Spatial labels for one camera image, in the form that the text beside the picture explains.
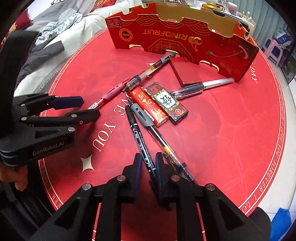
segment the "light blue cloth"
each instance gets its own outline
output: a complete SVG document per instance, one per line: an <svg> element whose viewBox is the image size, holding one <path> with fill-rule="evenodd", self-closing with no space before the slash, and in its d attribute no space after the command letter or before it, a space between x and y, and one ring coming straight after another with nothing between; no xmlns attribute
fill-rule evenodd
<svg viewBox="0 0 296 241"><path fill-rule="evenodd" d="M56 37L60 33L64 32L66 29L70 28L75 23L78 23L82 20L81 13L75 13L65 19L62 22L49 22L44 29L42 30L41 36L39 36L36 40L36 45L40 45L45 41L51 39L52 37Z"/></svg>

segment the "barcode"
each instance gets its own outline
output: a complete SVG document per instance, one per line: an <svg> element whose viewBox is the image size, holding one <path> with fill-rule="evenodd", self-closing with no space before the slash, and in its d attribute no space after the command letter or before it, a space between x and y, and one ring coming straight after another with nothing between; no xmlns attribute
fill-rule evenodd
<svg viewBox="0 0 296 241"><path fill-rule="evenodd" d="M149 116L149 118L154 121L154 118L144 109L144 112Z"/></svg>
<svg viewBox="0 0 296 241"><path fill-rule="evenodd" d="M89 108L89 109L95 109L98 106L98 103L93 103Z"/></svg>

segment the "gray pen clip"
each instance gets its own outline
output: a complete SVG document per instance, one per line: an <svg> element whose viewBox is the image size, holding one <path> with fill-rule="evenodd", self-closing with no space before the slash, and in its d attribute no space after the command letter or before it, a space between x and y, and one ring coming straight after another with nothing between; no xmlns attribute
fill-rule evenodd
<svg viewBox="0 0 296 241"><path fill-rule="evenodd" d="M131 105L132 111L135 113L139 121L145 127L154 126L153 121L149 118L149 116L140 108L137 103Z"/></svg>
<svg viewBox="0 0 296 241"><path fill-rule="evenodd" d="M160 60L162 62L162 65L166 64L170 58L174 57L176 55L176 53L169 53L166 56L162 57Z"/></svg>

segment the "pen tip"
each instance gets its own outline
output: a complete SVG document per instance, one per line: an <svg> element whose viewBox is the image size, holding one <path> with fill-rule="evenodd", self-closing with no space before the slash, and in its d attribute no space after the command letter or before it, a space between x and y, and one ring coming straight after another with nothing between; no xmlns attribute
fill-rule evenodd
<svg viewBox="0 0 296 241"><path fill-rule="evenodd" d="M128 90L128 86L124 87L123 90L122 90L122 92L124 93L124 92L126 92L127 90Z"/></svg>
<svg viewBox="0 0 296 241"><path fill-rule="evenodd" d="M128 103L129 103L130 105L132 105L132 104L135 103L135 101L134 101L132 98L128 97Z"/></svg>

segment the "red notebook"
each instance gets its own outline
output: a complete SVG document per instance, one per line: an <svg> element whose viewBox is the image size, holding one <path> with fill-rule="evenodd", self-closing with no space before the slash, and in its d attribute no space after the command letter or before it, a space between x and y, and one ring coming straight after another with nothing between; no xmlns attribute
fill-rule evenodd
<svg viewBox="0 0 296 241"><path fill-rule="evenodd" d="M201 82L224 79L218 70L205 63L199 65L190 63L186 57L170 58L170 65L182 87Z"/></svg>

